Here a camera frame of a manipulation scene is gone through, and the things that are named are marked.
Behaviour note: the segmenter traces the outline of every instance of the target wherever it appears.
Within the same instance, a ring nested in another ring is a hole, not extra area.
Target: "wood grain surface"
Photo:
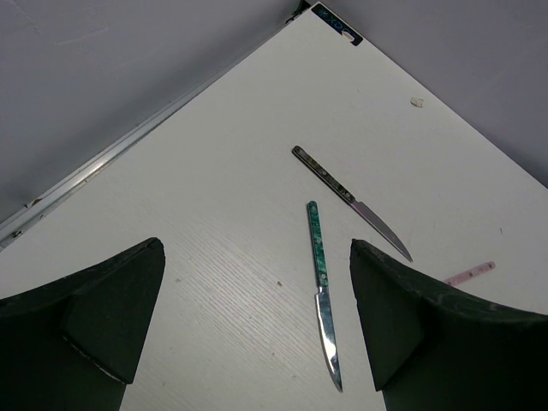
[[[423,98],[423,108],[411,98]],[[122,410],[382,410],[348,272],[360,238],[406,263],[292,154],[302,146],[437,279],[548,313],[548,194],[367,41],[306,12],[0,254],[0,297],[150,236],[166,272]],[[314,310],[321,209],[344,393]]]

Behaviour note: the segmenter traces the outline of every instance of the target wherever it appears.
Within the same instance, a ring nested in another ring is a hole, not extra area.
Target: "small white debris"
[[[423,98],[412,97],[411,105],[414,105],[415,107],[422,109],[422,104],[424,103],[424,101],[425,100]]]

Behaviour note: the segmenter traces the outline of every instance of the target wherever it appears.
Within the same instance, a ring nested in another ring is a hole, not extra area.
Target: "table knife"
[[[306,167],[308,167],[327,187],[333,190],[346,204],[356,211],[360,217],[366,220],[377,232],[383,236],[394,248],[399,251],[409,262],[413,262],[411,254],[405,248],[402,241],[388,225],[373,212],[371,208],[357,201],[356,198],[339,183],[331,174],[329,174],[316,160],[308,155],[302,148],[295,146],[291,151]]]
[[[311,201],[307,205],[308,224],[312,239],[314,267],[316,271],[316,283],[318,293],[316,294],[316,313],[318,314],[319,333],[322,339],[325,360],[329,368],[331,378],[337,389],[343,392],[341,380],[341,368],[337,352],[337,341],[335,339],[335,327],[331,314],[331,300],[329,298],[329,283],[327,280],[327,267],[325,265],[324,243],[322,230],[319,225],[318,205]]]

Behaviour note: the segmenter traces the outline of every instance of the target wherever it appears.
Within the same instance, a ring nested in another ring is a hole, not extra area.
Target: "green marbled handle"
[[[316,201],[307,204],[308,224],[312,237],[312,249],[314,252],[314,265],[316,267],[316,282],[319,287],[327,287],[327,267],[325,266],[324,242],[322,241],[322,229],[319,226],[319,213]]]

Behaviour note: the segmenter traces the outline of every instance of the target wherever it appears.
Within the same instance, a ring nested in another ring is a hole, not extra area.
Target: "label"
[[[350,28],[348,24],[339,19],[336,15],[331,13],[323,4],[316,4],[312,7],[312,12],[329,24],[333,30],[346,37],[349,40],[352,40],[350,43],[353,45],[358,45],[361,43],[363,38],[354,30]]]

